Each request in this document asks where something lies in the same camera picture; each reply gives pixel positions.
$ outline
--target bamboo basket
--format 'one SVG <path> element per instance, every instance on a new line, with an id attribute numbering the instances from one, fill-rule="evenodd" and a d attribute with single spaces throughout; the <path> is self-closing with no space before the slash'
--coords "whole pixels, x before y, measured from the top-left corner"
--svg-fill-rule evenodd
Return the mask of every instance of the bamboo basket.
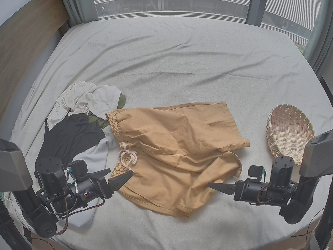
<path id="1" fill-rule="evenodd" d="M 296 106 L 281 104 L 269 114 L 266 137 L 274 157 L 290 156 L 299 166 L 305 145 L 315 135 L 311 121 Z"/>

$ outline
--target curtain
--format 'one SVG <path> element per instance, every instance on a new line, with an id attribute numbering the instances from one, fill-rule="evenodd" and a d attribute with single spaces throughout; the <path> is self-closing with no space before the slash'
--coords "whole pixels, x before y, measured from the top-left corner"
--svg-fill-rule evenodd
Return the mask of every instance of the curtain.
<path id="1" fill-rule="evenodd" d="M 333 0 L 322 0 L 319 14 L 303 55 L 320 79 L 325 65 L 332 59 Z"/>
<path id="2" fill-rule="evenodd" d="M 63 0 L 72 27 L 77 24 L 98 20 L 94 0 Z"/>

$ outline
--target mattress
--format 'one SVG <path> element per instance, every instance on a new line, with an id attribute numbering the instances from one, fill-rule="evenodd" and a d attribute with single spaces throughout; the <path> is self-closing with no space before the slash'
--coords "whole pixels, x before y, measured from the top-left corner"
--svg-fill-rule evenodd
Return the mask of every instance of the mattress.
<path id="1" fill-rule="evenodd" d="M 22 106 L 12 141 L 22 149 L 32 177 L 44 119 L 67 86 L 80 80 L 116 86 L 126 96 L 127 108 L 226 101 L 240 134 L 250 140 L 250 147 L 234 151 L 243 164 L 241 180 L 250 165 L 264 166 L 270 176 L 273 156 L 265 129 L 276 105 L 303 110 L 317 134 L 333 125 L 324 90 L 285 34 L 191 17 L 95 21 L 69 29 Z M 107 168 L 114 168 L 118 153 L 119 148 L 109 149 Z M 69 226 L 55 239 L 81 250 L 257 249 L 307 226 L 325 206 L 330 181 L 331 176 L 321 178 L 312 206 L 294 225 L 278 214 L 279 207 L 250 206 L 222 193 L 189 219 L 157 214 L 115 193 L 97 208 L 90 227 Z M 24 222 L 15 201 L 7 206 Z"/>

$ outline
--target tan shorts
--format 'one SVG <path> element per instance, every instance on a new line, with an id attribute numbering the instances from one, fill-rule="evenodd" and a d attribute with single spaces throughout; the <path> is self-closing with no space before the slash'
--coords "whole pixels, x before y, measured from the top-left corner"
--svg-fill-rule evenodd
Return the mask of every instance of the tan shorts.
<path id="1" fill-rule="evenodd" d="M 242 165 L 230 152 L 248 147 L 225 102 L 107 113 L 121 149 L 137 152 L 135 172 L 119 190 L 131 202 L 176 217 L 187 216 L 215 194 L 209 182 L 239 177 Z M 111 177 L 126 172 L 120 159 Z"/>

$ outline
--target wooden headboard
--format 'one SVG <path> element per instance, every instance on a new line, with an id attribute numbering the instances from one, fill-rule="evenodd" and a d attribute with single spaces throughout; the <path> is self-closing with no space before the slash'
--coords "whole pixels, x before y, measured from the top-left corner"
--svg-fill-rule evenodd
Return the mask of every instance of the wooden headboard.
<path id="1" fill-rule="evenodd" d="M 21 76 L 67 20 L 62 0 L 31 0 L 0 27 L 0 120 Z"/>

